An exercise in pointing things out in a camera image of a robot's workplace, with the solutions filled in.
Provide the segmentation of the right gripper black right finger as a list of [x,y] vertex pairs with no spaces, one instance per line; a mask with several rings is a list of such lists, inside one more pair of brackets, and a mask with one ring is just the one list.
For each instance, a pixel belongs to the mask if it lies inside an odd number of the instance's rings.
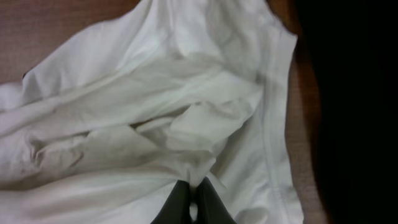
[[197,187],[195,202],[198,206],[197,224],[236,224],[209,178],[205,177]]

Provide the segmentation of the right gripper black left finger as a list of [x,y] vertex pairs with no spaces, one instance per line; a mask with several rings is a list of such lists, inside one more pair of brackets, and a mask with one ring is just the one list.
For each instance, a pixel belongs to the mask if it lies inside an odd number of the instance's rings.
[[190,204],[190,186],[179,180],[151,224],[191,224]]

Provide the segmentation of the white t-shirt black print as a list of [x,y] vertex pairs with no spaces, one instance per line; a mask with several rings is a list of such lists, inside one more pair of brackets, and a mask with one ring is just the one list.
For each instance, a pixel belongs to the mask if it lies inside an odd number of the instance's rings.
[[2,223],[150,223],[210,180],[237,223],[302,223],[297,36],[264,1],[141,1],[1,85]]

